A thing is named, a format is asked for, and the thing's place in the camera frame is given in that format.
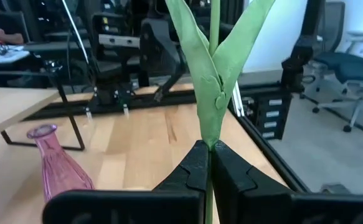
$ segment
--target desk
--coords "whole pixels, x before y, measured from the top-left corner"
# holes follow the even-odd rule
[[[79,100],[91,95],[69,96]],[[68,153],[85,169],[97,189],[151,190],[167,177],[200,139],[196,105],[178,105],[123,114],[95,116],[91,131],[88,119],[76,121],[86,150]],[[67,118],[28,121],[9,128],[9,135],[27,141],[26,131],[41,123],[55,123],[62,144],[77,145]],[[273,179],[285,184],[259,148],[230,112],[222,126],[221,140]],[[6,145],[0,138],[0,224],[40,223],[44,206],[40,155],[36,148]],[[219,223],[217,215],[214,223]]]
[[[0,131],[59,97],[57,90],[0,88]]]

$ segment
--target gray floor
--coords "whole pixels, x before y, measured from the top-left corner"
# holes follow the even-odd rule
[[[319,102],[328,102],[335,94],[326,89],[311,95]],[[296,95],[291,104],[282,141],[271,145],[313,191],[323,184],[341,183],[354,194],[363,194],[363,131],[344,133],[347,123],[321,110],[314,114],[315,104]],[[339,110],[349,118],[352,108]],[[363,125],[363,113],[359,118]]]

